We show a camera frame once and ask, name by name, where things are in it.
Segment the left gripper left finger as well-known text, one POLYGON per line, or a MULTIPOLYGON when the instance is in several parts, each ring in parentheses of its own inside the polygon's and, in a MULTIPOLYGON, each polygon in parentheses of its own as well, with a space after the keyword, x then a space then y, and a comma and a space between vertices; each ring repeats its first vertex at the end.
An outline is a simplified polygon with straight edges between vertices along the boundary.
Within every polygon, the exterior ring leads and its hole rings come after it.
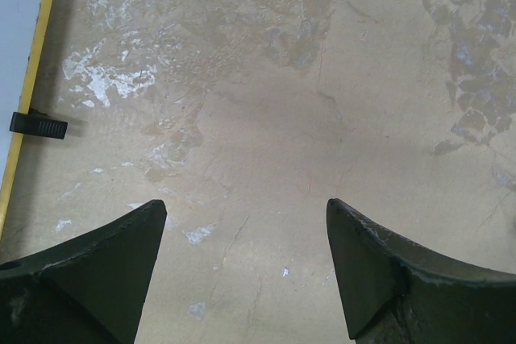
POLYGON ((162 200, 1 266, 3 343, 133 343, 166 221, 162 200))

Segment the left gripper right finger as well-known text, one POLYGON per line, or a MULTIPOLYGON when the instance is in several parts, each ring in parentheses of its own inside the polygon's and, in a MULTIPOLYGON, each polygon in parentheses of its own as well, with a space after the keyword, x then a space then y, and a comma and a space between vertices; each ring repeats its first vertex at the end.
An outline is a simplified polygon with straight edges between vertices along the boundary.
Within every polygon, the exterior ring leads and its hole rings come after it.
POLYGON ((515 276, 441 255, 327 202, 327 236, 356 343, 513 343, 515 276))

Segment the yellow framed whiteboard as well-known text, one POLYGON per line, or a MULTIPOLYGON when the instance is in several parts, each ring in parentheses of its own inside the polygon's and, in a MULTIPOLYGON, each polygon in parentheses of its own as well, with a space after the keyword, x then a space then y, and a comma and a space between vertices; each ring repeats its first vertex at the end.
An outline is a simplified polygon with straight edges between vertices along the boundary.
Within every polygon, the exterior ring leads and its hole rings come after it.
POLYGON ((52 0, 1 0, 1 224, 6 221, 23 135, 13 113, 29 111, 52 0))

